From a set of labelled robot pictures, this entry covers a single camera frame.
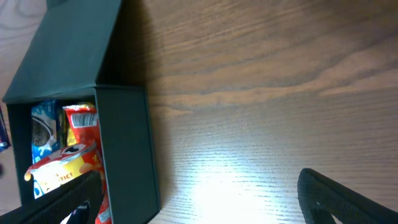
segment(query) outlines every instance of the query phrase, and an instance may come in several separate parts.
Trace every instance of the wood grain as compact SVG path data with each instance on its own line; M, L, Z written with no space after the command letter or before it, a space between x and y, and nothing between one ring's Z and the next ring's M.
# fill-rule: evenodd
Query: wood grain
M6 93L45 10L43 0L0 0L0 98ZM0 107L9 133L7 108L2 101ZM2 215L21 205L12 147L0 153L0 164L4 168L0 179Z
M395 1L126 1L105 64L148 89L151 223L303 223L304 167L398 210L397 40Z

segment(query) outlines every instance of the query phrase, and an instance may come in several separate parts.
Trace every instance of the chip bag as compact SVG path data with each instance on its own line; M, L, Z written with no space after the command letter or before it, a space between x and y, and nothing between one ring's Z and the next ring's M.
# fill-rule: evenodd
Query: chip bag
M67 131L67 146L72 146L74 144L77 144L76 137L72 128L69 126Z
M85 172L97 170L102 180L104 199L95 224L111 224L106 179L100 151L101 148L94 140L65 147L31 165L24 178L29 181L31 175L34 176L34 184L37 187L35 190L39 190L41 196Z
M101 145L100 124L97 109L90 104L64 106L69 125L75 135L76 142L94 139Z

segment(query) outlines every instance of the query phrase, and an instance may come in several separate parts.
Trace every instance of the open box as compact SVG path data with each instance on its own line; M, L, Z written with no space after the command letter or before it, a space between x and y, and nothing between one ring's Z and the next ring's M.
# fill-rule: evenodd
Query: open box
M160 210L146 93L101 82L121 1L48 0L47 5L3 98L21 202L34 200L33 181L24 180L32 165L32 106L49 99L95 98L113 223L146 223Z

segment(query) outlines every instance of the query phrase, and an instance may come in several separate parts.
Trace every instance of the snack bag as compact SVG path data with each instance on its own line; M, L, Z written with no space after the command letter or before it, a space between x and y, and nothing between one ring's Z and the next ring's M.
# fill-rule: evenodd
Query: snack bag
M72 131L72 128L69 126L68 127L68 136L67 136L67 146L72 146L74 144L77 144L76 137Z
M40 191L40 196L88 172L97 170L103 182L104 199L96 218L96 224L111 224L109 200L106 191L104 167L100 154L101 148L94 140L86 143L68 146L43 158L31 165L25 173L25 180L29 181L34 176L34 184Z
M94 139L101 145L100 124L97 109L91 104L64 106L70 128L77 142Z
M57 100L32 107L32 163L65 146L65 115Z

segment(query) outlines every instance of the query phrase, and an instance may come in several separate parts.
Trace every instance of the box lid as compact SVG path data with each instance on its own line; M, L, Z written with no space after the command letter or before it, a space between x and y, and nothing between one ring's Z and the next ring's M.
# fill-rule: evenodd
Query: box lid
M47 4L5 103L96 85L121 0L47 0Z

